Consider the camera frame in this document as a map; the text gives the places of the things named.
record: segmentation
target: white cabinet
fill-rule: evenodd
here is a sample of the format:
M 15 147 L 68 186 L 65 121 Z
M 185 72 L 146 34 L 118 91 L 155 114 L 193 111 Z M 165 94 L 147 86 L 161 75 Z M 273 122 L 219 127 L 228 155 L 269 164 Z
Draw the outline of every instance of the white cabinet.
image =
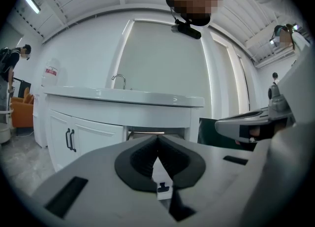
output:
M 74 141 L 80 145 L 81 155 L 126 140 L 122 126 L 72 118 L 72 129 L 75 131 Z
M 53 110 L 48 112 L 46 133 L 56 171 L 95 149 L 126 141 L 127 129 L 74 118 Z
M 74 145 L 76 152 L 70 149 L 70 131 L 72 126 L 70 116 L 50 110 L 47 125 L 50 127 L 50 130 L 46 131 L 49 152 L 51 156 L 54 156 L 52 161 L 55 170 L 58 171 L 78 158 L 80 149 L 76 145 Z

